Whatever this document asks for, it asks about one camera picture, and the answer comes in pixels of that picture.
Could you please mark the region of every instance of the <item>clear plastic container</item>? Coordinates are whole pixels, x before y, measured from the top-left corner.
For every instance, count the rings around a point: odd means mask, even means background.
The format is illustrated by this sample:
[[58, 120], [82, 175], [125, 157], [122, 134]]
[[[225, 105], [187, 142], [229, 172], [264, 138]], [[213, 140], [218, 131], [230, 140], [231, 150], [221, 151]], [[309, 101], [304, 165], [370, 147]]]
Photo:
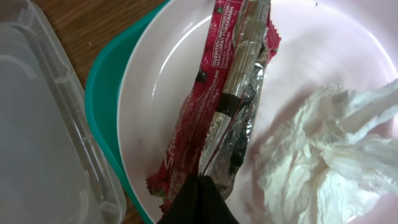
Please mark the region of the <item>clear plastic container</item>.
[[119, 180], [88, 128], [84, 91], [43, 12], [0, 7], [0, 223], [121, 223]]

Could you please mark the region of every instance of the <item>plate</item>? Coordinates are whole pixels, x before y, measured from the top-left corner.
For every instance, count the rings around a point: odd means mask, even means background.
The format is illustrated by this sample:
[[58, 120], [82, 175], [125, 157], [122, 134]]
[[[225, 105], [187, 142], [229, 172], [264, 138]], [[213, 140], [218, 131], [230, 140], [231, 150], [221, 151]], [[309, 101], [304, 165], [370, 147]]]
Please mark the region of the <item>plate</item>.
[[[373, 14], [372, 2], [352, 3], [272, 2], [272, 20], [282, 42], [267, 68], [251, 145], [226, 201], [240, 223], [263, 221], [263, 194], [254, 178], [253, 157], [267, 133], [293, 116], [303, 100], [324, 84], [368, 90], [397, 78], [398, 30], [386, 31], [378, 25], [386, 17]], [[153, 222], [162, 215], [162, 199], [149, 194], [146, 178], [159, 168], [180, 107], [193, 86], [213, 6], [214, 0], [168, 3], [137, 43], [122, 80], [120, 153], [140, 203], [136, 206], [141, 206]], [[383, 124], [376, 131], [396, 138], [394, 123]], [[381, 201], [370, 214], [353, 223], [394, 223], [398, 214], [392, 211], [398, 199], [385, 196]]]

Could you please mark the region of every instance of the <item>white tissue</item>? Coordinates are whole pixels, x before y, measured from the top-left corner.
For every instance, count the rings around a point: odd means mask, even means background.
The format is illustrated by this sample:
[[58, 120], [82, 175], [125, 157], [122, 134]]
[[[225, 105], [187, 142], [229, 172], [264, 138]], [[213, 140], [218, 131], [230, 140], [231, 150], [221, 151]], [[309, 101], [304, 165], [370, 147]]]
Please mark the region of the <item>white tissue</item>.
[[256, 157], [270, 224], [339, 224], [398, 195], [398, 140], [368, 134], [398, 113], [398, 80], [357, 93], [329, 85]]

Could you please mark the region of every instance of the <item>brown wooden surface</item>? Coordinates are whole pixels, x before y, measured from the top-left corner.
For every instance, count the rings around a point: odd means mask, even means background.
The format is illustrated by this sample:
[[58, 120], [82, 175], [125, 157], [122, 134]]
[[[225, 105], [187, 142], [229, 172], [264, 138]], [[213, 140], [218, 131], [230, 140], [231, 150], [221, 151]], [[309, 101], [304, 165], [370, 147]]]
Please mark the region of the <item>brown wooden surface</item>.
[[[44, 11], [65, 49], [80, 83], [100, 50], [163, 0], [33, 0]], [[143, 223], [126, 196], [124, 224]]]

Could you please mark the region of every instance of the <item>silver foil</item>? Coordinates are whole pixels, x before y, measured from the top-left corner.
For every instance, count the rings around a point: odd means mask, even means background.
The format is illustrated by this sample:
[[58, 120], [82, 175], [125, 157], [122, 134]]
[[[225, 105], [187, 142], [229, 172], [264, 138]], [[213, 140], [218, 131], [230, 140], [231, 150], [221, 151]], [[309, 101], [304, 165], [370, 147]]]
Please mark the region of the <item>silver foil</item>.
[[[243, 2], [233, 34], [234, 59], [224, 84], [223, 94], [233, 95], [238, 98], [243, 97], [251, 81], [259, 54], [263, 46], [265, 46], [264, 38], [270, 4], [271, 0], [246, 0]], [[208, 170], [210, 161], [214, 160], [216, 149], [230, 123], [230, 116], [220, 112], [214, 114], [205, 146], [201, 153], [200, 173], [208, 173], [206, 170]]]
[[210, 162], [205, 175], [216, 184], [221, 196], [227, 199], [233, 189], [235, 175], [243, 163], [256, 118], [268, 49], [263, 47], [251, 74], [249, 86], [243, 96], [231, 128], [221, 141], [220, 149]]

